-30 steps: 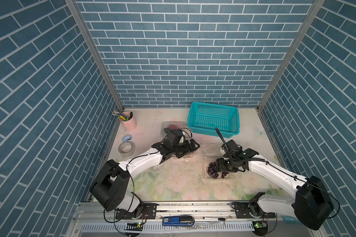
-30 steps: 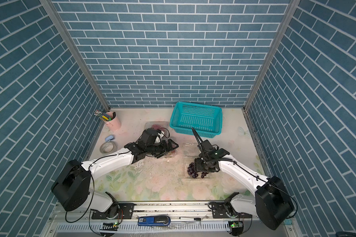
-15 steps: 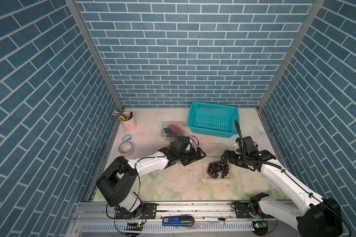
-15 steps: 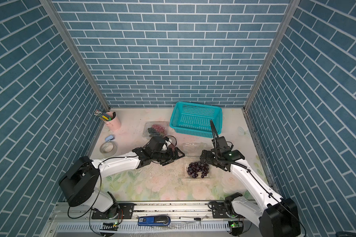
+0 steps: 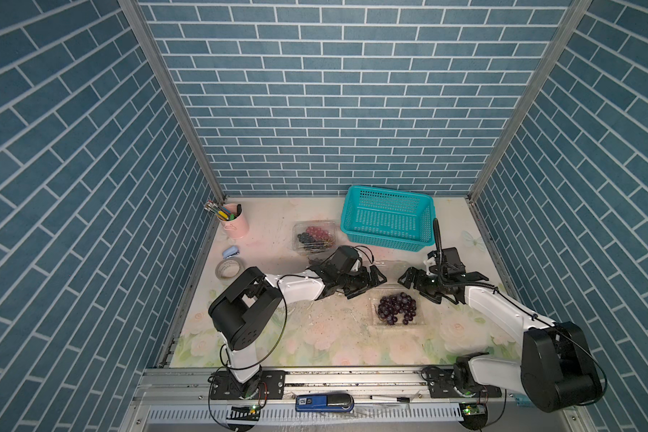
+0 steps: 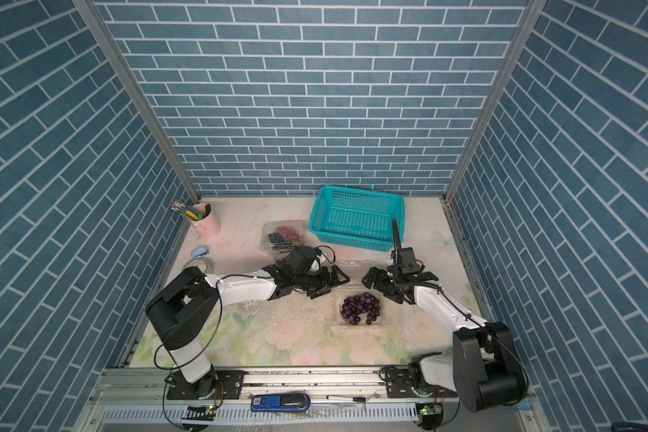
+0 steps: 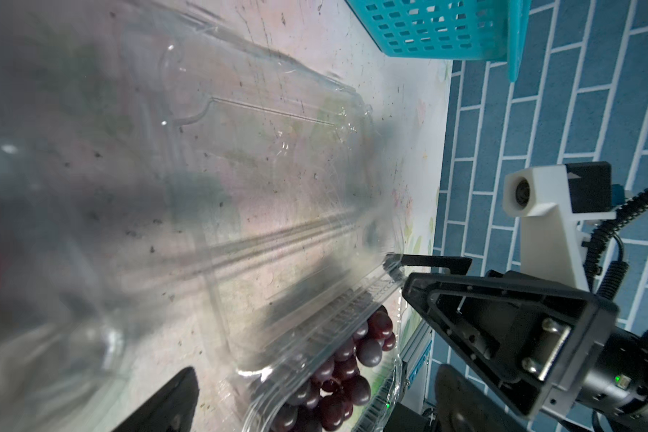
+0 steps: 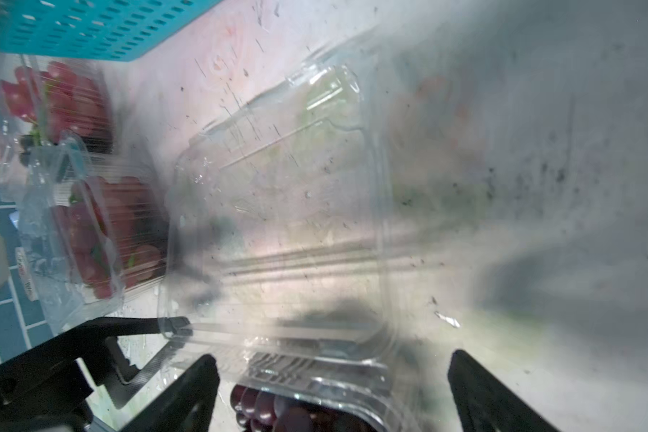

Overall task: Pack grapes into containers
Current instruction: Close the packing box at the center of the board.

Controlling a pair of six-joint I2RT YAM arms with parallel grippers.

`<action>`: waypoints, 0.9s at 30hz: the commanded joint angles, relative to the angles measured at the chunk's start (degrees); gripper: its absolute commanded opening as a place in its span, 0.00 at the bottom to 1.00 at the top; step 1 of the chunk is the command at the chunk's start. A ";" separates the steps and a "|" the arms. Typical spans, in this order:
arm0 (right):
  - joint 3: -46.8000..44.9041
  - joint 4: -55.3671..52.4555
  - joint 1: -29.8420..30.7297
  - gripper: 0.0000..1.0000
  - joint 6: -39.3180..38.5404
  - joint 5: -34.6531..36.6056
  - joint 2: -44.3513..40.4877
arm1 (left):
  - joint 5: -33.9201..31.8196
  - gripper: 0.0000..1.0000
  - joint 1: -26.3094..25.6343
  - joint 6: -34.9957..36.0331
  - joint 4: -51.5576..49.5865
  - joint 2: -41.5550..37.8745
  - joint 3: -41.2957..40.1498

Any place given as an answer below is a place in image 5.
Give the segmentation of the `clear clamshell container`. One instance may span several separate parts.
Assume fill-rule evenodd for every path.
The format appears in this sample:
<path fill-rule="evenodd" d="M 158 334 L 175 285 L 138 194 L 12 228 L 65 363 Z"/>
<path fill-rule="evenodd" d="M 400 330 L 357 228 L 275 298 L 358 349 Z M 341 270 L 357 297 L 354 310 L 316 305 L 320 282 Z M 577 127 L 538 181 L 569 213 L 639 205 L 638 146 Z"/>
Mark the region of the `clear clamshell container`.
<path fill-rule="evenodd" d="M 303 256 L 317 255 L 335 248 L 337 225 L 334 221 L 299 221 L 293 226 L 292 247 Z"/>
<path fill-rule="evenodd" d="M 417 291 L 399 283 L 410 265 L 382 261 L 375 266 L 386 281 L 367 292 L 369 324 L 376 329 L 416 329 L 423 325 L 422 298 Z"/>

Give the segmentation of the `red grape bunch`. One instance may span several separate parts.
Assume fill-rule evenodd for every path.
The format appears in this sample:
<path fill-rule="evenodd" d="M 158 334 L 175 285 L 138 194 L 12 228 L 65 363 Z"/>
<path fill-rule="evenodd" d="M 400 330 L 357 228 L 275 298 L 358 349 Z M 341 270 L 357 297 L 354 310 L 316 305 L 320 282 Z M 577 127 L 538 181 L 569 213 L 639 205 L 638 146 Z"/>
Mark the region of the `red grape bunch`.
<path fill-rule="evenodd" d="M 317 239 L 317 242 L 327 243 L 333 241 L 332 235 L 320 226 L 310 226 L 306 229 L 306 232 L 315 237 L 315 239 Z"/>

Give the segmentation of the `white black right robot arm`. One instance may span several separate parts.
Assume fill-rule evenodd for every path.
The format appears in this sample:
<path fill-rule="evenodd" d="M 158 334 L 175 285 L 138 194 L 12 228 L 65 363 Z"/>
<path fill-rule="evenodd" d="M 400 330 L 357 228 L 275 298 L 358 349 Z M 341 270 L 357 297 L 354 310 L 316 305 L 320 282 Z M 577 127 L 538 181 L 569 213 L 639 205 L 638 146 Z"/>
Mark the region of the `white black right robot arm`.
<path fill-rule="evenodd" d="M 543 412 L 592 405 L 604 396 L 606 374 L 590 354 L 583 330 L 574 323 L 537 314 L 479 272 L 448 275 L 410 267 L 398 282 L 430 302 L 447 300 L 482 313 L 518 343 L 518 361 L 487 353 L 457 358 L 453 383 L 460 394 L 500 388 L 527 396 Z"/>

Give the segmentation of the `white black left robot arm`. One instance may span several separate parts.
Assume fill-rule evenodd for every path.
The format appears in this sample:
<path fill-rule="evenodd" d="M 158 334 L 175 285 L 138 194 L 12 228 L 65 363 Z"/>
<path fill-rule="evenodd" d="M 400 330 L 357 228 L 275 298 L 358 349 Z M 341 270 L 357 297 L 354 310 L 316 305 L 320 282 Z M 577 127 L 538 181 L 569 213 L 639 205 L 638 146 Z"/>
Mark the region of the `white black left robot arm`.
<path fill-rule="evenodd" d="M 259 383 L 263 362 L 256 341 L 282 305 L 317 302 L 342 292 L 352 299 L 388 282 L 376 265 L 316 263 L 301 273 L 268 275 L 258 267 L 245 269 L 210 305 L 208 313 L 221 334 L 227 358 L 223 365 L 241 386 Z"/>

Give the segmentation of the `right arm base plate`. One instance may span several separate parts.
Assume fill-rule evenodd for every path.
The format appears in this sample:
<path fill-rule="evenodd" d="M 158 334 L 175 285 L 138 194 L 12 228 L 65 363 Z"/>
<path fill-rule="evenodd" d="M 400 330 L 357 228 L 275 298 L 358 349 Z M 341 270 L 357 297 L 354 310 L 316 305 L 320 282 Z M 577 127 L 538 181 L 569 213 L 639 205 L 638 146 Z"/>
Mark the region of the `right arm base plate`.
<path fill-rule="evenodd" d="M 484 386 L 456 374 L 453 367 L 429 365 L 421 369 L 420 377 L 426 382 L 432 399 L 475 398 L 487 400 L 502 396 L 502 389 Z"/>

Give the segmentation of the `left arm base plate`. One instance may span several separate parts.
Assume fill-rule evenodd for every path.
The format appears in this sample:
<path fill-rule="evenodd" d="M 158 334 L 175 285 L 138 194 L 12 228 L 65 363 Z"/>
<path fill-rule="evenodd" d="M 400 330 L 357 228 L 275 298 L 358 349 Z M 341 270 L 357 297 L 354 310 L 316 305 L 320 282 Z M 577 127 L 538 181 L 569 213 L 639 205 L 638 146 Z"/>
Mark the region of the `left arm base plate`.
<path fill-rule="evenodd" d="M 283 370 L 260 370 L 241 383 L 232 371 L 216 371 L 212 375 L 210 396 L 213 400 L 256 400 L 258 396 L 268 400 L 282 400 L 286 373 Z"/>

